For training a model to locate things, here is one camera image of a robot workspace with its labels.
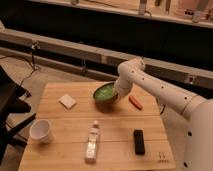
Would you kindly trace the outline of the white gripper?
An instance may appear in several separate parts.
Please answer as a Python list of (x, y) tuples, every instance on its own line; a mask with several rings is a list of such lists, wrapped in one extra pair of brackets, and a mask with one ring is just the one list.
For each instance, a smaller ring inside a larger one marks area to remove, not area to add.
[(121, 84), (119, 82), (115, 82), (114, 84), (114, 90), (117, 93), (119, 98), (124, 98), (127, 96), (131, 91), (131, 85), (130, 84)]

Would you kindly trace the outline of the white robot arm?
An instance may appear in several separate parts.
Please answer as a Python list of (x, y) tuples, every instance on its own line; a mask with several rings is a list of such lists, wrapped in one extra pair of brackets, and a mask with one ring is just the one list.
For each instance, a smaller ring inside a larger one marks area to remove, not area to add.
[(189, 122), (182, 171), (213, 171), (213, 99), (145, 73), (141, 58), (122, 62), (117, 70), (114, 87), (119, 98), (128, 95), (136, 84)]

